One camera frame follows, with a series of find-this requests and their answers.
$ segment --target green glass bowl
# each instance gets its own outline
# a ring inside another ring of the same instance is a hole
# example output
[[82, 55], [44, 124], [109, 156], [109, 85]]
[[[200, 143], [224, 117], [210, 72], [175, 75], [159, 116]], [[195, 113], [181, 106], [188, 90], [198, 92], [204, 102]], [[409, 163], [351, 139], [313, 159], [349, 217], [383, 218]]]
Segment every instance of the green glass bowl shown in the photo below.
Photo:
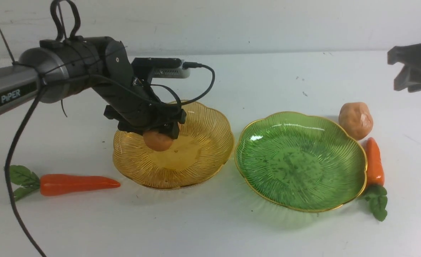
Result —
[[323, 117], [278, 112], [256, 120], [242, 131], [234, 156], [256, 193], [298, 211], [333, 210], [366, 186], [363, 148]]

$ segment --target white table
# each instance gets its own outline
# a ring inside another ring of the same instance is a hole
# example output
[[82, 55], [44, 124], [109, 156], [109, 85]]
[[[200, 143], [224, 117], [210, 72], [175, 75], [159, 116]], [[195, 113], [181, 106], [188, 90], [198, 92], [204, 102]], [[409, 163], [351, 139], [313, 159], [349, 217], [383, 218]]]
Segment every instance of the white table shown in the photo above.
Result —
[[[379, 223], [366, 203], [299, 213], [258, 197], [233, 159], [197, 187], [156, 191], [124, 178], [112, 164], [117, 123], [104, 101], [87, 90], [60, 104], [40, 104], [26, 127], [13, 164], [46, 173], [103, 175], [121, 188], [60, 197], [36, 193], [18, 202], [29, 231], [50, 257], [421, 257], [421, 92], [393, 91], [401, 65], [386, 52], [308, 52], [186, 56], [217, 72], [202, 103], [230, 120], [236, 138], [249, 122], [278, 111], [336, 118], [341, 105], [365, 101], [370, 134], [382, 151], [388, 217]], [[201, 93], [210, 79], [193, 70], [167, 83], [182, 98]], [[172, 100], [158, 90], [165, 101]], [[10, 209], [3, 165], [28, 107], [0, 116], [0, 256], [38, 256]]]

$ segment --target bowl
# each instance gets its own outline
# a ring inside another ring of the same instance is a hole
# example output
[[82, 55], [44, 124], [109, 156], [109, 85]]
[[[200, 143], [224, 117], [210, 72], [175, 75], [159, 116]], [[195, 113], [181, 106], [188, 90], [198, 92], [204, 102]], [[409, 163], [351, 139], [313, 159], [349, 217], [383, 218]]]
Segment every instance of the bowl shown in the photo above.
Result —
[[187, 113], [170, 149], [156, 152], [142, 136], [117, 131], [114, 165], [124, 176], [146, 187], [175, 189], [210, 179], [230, 158], [235, 139], [221, 112], [198, 102], [183, 106]]
[[256, 193], [304, 212], [338, 208], [358, 197], [367, 181], [361, 145], [335, 122], [298, 112], [248, 124], [234, 159]]

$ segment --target green leaf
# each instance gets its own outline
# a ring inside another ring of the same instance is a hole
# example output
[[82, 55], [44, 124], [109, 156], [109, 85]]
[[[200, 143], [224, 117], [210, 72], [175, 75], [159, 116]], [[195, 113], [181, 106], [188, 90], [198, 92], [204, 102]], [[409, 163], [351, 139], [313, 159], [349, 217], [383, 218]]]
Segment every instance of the green leaf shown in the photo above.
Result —
[[10, 166], [11, 182], [19, 186], [39, 186], [39, 177], [27, 167], [21, 165]]
[[386, 218], [386, 215], [388, 214], [388, 212], [386, 210], [381, 210], [380, 212], [377, 213], [373, 213], [374, 217], [378, 220], [378, 221], [384, 221]]
[[379, 196], [371, 198], [369, 200], [369, 209], [372, 212], [372, 215], [379, 220], [384, 221], [388, 212], [385, 210], [388, 203], [388, 198], [386, 196]]
[[17, 202], [18, 200], [26, 197], [27, 195], [35, 192], [39, 189], [39, 187], [19, 187], [14, 191], [14, 200]]
[[371, 185], [364, 192], [364, 199], [370, 201], [371, 199], [377, 198], [379, 196], [387, 195], [385, 187], [381, 185]]

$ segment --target toy carrot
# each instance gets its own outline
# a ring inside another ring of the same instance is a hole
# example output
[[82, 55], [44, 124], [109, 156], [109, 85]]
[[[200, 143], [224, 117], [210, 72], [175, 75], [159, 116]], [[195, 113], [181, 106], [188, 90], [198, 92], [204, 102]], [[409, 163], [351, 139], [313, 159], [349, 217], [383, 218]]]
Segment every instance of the toy carrot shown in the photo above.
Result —
[[385, 184], [385, 174], [383, 172], [380, 149], [374, 138], [368, 138], [366, 141], [367, 156], [367, 185]]
[[93, 191], [120, 187], [120, 183], [101, 176], [75, 176], [46, 174], [39, 177], [25, 166], [10, 166], [11, 182], [22, 186], [14, 191], [16, 201], [39, 190], [44, 196], [57, 196], [72, 192]]
[[369, 209], [372, 215], [379, 220], [384, 221], [388, 212], [385, 210], [388, 203], [387, 191], [383, 187], [385, 184], [385, 174], [380, 157], [380, 149], [374, 138], [366, 141], [367, 156], [367, 184], [364, 198], [369, 202]]

